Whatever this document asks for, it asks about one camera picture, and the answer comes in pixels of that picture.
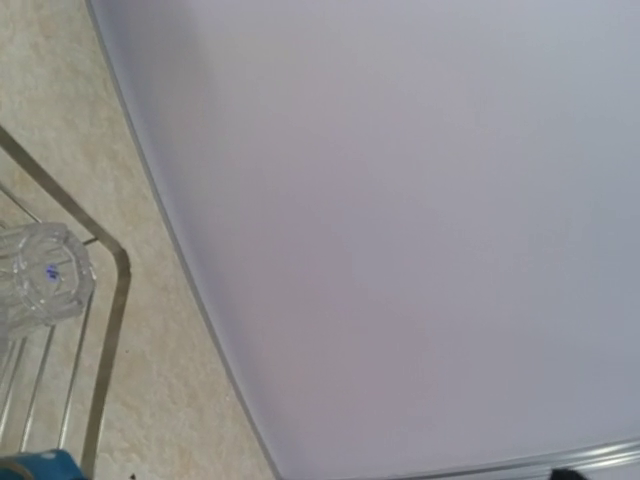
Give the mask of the blue polka dot plate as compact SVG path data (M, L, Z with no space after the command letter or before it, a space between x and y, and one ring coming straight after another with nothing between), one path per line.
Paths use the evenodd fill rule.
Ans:
M53 449L1 458L1 480L74 480L86 476L66 451Z

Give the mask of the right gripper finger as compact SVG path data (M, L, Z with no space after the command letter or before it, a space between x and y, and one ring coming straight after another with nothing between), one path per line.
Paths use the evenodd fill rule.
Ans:
M549 480L589 480L589 478L578 470L557 468L551 471Z

